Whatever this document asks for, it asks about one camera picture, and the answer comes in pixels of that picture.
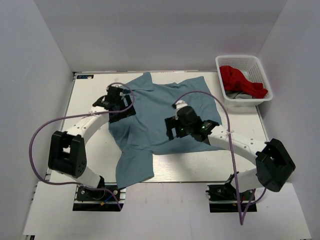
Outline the blue-grey t-shirt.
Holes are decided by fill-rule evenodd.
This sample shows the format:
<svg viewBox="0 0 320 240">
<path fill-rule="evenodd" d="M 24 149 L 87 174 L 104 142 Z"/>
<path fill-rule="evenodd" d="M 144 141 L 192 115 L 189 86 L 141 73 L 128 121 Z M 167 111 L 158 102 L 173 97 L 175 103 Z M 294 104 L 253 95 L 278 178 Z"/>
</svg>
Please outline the blue-grey t-shirt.
<svg viewBox="0 0 320 240">
<path fill-rule="evenodd" d="M 217 151 L 190 135 L 169 140 L 165 119 L 175 115 L 172 104 L 178 97 L 202 120 L 221 123 L 215 100 L 203 76 L 180 83 L 154 84 L 149 72 L 127 83 L 133 90 L 135 115 L 109 123 L 109 132 L 121 150 L 115 169 L 117 186 L 125 188 L 154 177 L 153 155 Z"/>
</svg>

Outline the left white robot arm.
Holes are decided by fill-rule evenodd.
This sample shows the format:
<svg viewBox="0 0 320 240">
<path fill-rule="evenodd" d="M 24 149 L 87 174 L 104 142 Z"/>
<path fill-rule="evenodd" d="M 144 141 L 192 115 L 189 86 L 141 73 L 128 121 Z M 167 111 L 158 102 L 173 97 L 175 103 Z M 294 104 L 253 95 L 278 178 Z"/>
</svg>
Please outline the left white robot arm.
<svg viewBox="0 0 320 240">
<path fill-rule="evenodd" d="M 103 198 L 106 193 L 104 179 L 87 166 L 86 144 L 103 125 L 135 115 L 134 101 L 135 95 L 127 86 L 117 82 L 109 85 L 106 95 L 99 97 L 78 123 L 53 133 L 48 168 L 89 187 L 88 193 L 94 199 Z"/>
</svg>

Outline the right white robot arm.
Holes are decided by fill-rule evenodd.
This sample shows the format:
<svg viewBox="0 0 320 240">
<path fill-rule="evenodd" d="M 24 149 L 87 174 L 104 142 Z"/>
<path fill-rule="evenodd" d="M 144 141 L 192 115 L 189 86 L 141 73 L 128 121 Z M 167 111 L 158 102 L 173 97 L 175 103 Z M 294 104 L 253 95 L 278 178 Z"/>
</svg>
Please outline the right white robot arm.
<svg viewBox="0 0 320 240">
<path fill-rule="evenodd" d="M 213 120 L 202 120 L 194 109 L 183 104 L 165 119 L 169 140 L 191 136 L 196 141 L 229 150 L 250 161 L 255 168 L 233 174 L 225 183 L 226 195 L 236 200 L 247 190 L 266 188 L 279 192 L 296 165 L 281 141 L 259 141 L 228 131 Z"/>
</svg>

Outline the blue label sticker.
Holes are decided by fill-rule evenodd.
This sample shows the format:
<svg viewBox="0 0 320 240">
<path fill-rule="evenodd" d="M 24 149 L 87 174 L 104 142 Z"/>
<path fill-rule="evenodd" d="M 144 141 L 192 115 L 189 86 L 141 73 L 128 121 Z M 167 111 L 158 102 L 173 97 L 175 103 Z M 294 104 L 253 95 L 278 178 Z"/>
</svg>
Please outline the blue label sticker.
<svg viewBox="0 0 320 240">
<path fill-rule="evenodd" d="M 93 74 L 81 74 L 76 76 L 76 79 L 81 79 L 81 80 L 93 79 L 93 78 L 94 78 Z"/>
</svg>

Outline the grey t-shirt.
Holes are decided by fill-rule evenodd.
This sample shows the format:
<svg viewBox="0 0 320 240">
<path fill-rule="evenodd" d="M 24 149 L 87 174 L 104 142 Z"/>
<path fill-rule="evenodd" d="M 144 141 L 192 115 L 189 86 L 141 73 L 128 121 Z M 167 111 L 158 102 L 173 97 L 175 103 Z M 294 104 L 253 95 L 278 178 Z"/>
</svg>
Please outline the grey t-shirt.
<svg viewBox="0 0 320 240">
<path fill-rule="evenodd" d="M 235 100 L 252 100 L 255 99 L 255 97 L 246 94 L 243 91 L 226 91 L 225 92 L 226 96 L 229 99 L 235 99 Z"/>
</svg>

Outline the red t-shirt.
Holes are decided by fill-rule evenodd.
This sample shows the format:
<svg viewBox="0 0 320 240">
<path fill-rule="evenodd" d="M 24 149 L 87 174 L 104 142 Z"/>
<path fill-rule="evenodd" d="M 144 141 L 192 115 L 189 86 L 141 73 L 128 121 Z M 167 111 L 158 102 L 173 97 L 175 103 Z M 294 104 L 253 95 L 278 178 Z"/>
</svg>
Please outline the red t-shirt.
<svg viewBox="0 0 320 240">
<path fill-rule="evenodd" d="M 262 83 L 248 81 L 243 73 L 236 68 L 221 66 L 219 70 L 225 92 L 244 92 L 255 99 L 263 99 L 268 94 L 268 90 L 264 88 Z"/>
</svg>

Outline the white plastic basket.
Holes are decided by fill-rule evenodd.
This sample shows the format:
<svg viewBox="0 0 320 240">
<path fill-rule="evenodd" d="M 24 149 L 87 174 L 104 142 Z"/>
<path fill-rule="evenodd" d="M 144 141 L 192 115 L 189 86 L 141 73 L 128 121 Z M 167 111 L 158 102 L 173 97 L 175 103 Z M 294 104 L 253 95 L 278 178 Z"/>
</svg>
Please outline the white plastic basket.
<svg viewBox="0 0 320 240">
<path fill-rule="evenodd" d="M 239 106 L 257 106 L 263 102 L 272 100 L 273 93 L 269 84 L 268 78 L 262 67 L 260 60 L 252 55 L 219 55 L 215 58 L 218 78 L 224 98 L 224 103 L 227 106 L 239 107 Z M 255 99 L 230 99 L 226 96 L 226 92 L 223 86 L 222 76 L 220 73 L 220 67 L 230 66 L 232 68 L 240 70 L 246 79 L 252 83 L 262 83 L 263 87 L 268 90 L 268 94 L 264 98 Z"/>
</svg>

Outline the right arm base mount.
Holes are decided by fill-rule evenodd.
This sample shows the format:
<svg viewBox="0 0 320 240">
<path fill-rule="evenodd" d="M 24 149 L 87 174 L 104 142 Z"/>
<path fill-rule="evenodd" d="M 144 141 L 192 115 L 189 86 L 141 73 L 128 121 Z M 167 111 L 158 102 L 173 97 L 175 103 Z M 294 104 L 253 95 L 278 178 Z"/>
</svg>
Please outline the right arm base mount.
<svg viewBox="0 0 320 240">
<path fill-rule="evenodd" d="M 236 213 L 238 212 L 238 202 L 235 192 L 228 192 L 223 184 L 210 184 L 207 186 L 205 191 L 209 200 L 209 211 L 210 213 Z M 244 213 L 247 204 L 249 203 L 250 197 L 253 190 L 247 190 L 240 193 L 240 208 L 241 212 Z M 257 206 L 253 202 L 253 197 L 247 212 L 257 212 Z"/>
</svg>

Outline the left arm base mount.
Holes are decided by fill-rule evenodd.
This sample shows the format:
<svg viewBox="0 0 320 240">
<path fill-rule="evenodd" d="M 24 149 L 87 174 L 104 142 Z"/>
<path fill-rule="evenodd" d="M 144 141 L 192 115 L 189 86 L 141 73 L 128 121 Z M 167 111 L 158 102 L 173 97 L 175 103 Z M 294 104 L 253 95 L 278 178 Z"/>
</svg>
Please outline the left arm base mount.
<svg viewBox="0 0 320 240">
<path fill-rule="evenodd" d="M 115 183 L 105 187 L 109 191 L 92 191 L 83 186 L 77 187 L 72 210 L 74 212 L 120 212 L 120 208 L 125 203 L 126 189 L 118 189 Z"/>
</svg>

